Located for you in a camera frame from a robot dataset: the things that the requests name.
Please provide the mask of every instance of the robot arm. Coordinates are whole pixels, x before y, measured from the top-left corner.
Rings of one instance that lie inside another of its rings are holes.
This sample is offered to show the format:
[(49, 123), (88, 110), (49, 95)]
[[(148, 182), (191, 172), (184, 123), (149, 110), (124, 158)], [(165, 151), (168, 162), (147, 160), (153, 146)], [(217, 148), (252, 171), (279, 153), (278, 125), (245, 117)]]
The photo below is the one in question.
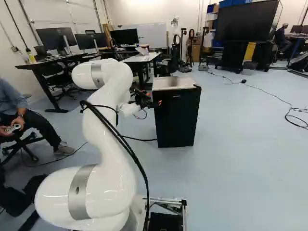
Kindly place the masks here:
[[(75, 67), (72, 77), (84, 89), (99, 89), (87, 99), (93, 105), (116, 109), (130, 99), (133, 75), (125, 63), (114, 59), (83, 63)], [(113, 110), (97, 109), (116, 126)], [(36, 210), (44, 220), (58, 227), (119, 231), (128, 219), (136, 194), (134, 171), (122, 146), (91, 110), (83, 112), (82, 128), (88, 142), (100, 150), (102, 162), (50, 174), (36, 193)]]

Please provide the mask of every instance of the black cabinet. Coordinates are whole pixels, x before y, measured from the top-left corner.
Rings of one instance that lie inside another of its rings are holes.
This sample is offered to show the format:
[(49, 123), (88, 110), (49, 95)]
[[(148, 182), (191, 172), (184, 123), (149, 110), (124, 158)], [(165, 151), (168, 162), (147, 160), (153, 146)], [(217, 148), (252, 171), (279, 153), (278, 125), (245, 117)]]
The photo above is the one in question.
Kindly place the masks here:
[(196, 84), (153, 90), (153, 100), (162, 101), (154, 110), (158, 147), (193, 146), (200, 95), (201, 87)]

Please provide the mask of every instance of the person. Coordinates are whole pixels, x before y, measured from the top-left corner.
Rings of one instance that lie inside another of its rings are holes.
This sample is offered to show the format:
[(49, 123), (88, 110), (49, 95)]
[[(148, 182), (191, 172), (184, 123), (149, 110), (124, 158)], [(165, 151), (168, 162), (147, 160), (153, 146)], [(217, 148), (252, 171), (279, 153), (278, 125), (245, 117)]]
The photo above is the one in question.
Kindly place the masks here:
[(25, 97), (12, 85), (0, 77), (0, 137), (9, 137), (5, 129), (20, 124), (20, 131), (36, 128), (46, 141), (53, 147), (54, 154), (72, 154), (75, 150), (61, 145), (61, 138), (53, 126), (42, 115), (27, 109)]
[(287, 40), (284, 35), (284, 30), (288, 28), (288, 26), (289, 26), (288, 23), (284, 23), (282, 27), (276, 31), (275, 34), (278, 45), (280, 45), (281, 47), (280, 48), (281, 53), (284, 53), (287, 49), (289, 49), (292, 46), (292, 43), (289, 40)]

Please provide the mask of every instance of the stainless steel top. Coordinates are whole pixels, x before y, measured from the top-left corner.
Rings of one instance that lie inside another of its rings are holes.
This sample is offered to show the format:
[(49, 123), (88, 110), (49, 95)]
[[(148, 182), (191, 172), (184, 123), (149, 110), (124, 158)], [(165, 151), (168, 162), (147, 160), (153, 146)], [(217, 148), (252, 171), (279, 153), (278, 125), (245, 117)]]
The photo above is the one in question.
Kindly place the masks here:
[(189, 76), (178, 77), (157, 77), (153, 79), (152, 90), (175, 90), (175, 89), (191, 89), (196, 88), (196, 81)]

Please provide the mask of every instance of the table leg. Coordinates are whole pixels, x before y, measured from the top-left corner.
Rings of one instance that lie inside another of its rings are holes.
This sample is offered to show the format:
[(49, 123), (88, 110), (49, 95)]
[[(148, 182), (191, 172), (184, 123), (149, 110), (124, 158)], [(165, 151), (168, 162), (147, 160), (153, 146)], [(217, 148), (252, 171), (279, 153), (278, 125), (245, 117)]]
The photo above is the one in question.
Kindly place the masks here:
[(298, 39), (297, 42), (296, 42), (296, 44), (295, 44), (295, 46), (294, 46), (292, 55), (291, 55), (290, 59), (288, 60), (288, 65), (289, 65), (289, 63), (290, 63), (290, 60), (293, 59), (293, 56), (295, 55), (295, 53), (296, 53), (296, 51), (297, 51), (297, 49), (298, 49), (298, 47), (299, 47), (299, 45), (300, 45), (300, 42), (301, 42), (301, 39)]
[(144, 81), (143, 81), (143, 65), (140, 65), (138, 67), (138, 78), (139, 78), (139, 84), (142, 87), (144, 85)]
[(157, 77), (157, 60), (153, 60), (154, 77)]
[(54, 106), (54, 109), (46, 109), (45, 112), (57, 112), (57, 113), (67, 113), (68, 110), (65, 109), (61, 109), (56, 101), (56, 99), (52, 96), (51, 92), (49, 91), (48, 88), (48, 84), (46, 79), (39, 73), (39, 70), (34, 69), (33, 73), (35, 75), (35, 77), (37, 78), (39, 84), (41, 85), (41, 87), (43, 88), (43, 91), (45, 92), (45, 94), (47, 95), (48, 99), (50, 100), (50, 102), (52, 103), (52, 105)]

